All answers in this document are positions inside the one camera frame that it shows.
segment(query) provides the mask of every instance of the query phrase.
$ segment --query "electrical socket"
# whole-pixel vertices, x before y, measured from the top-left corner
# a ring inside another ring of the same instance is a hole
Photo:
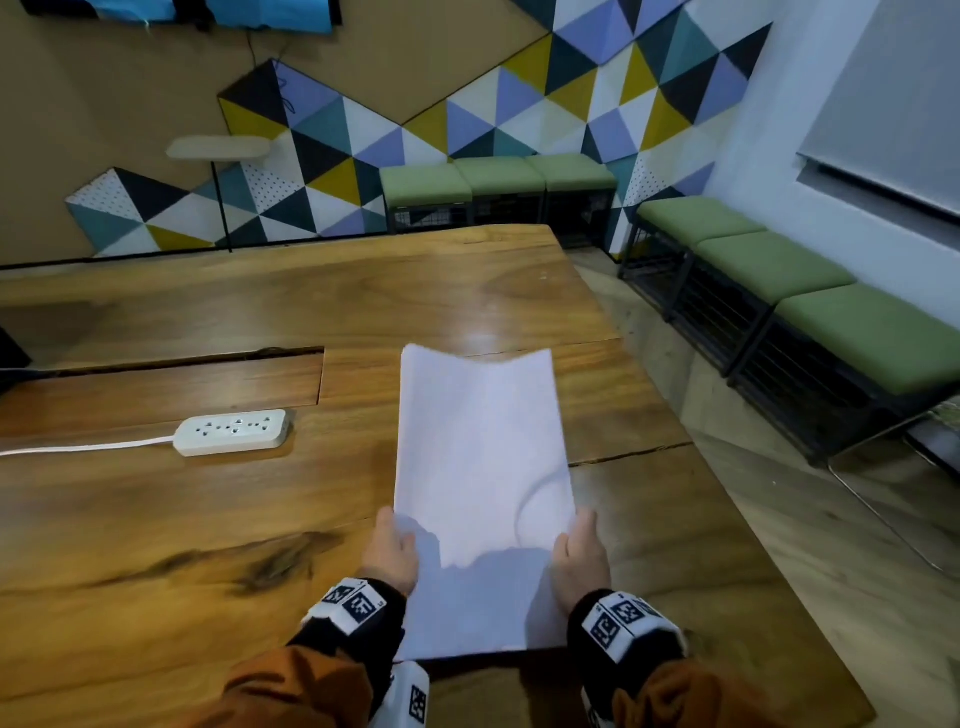
[[[279,448],[289,429],[282,409],[191,417],[174,433],[174,448],[183,457]]]

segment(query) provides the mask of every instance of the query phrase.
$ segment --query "white paper sheet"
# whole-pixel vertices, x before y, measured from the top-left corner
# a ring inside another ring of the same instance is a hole
[[[394,507],[420,582],[399,660],[564,644],[547,566],[574,516],[550,351],[507,362],[409,345]]]

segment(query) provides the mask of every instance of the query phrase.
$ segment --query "white wall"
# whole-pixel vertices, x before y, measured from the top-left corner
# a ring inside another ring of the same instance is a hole
[[[960,328],[960,253],[797,182],[797,150],[878,4],[785,0],[707,194]]]

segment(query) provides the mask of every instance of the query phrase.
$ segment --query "floor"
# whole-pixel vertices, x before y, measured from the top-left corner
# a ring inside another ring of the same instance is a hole
[[[960,581],[927,567],[829,473],[811,469],[596,249],[571,251],[626,346],[874,703],[875,726],[960,727]],[[960,573],[960,488],[883,441],[834,467]]]

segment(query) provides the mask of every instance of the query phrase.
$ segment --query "hand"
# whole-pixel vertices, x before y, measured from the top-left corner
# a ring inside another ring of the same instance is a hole
[[[396,530],[394,509],[384,506],[376,514],[376,526],[360,561],[360,578],[387,582],[404,596],[417,586],[420,559],[414,534],[400,536]]]
[[[610,561],[597,536],[597,512],[592,508],[577,508],[570,534],[557,537],[550,578],[553,594],[567,617],[590,592],[611,587]]]

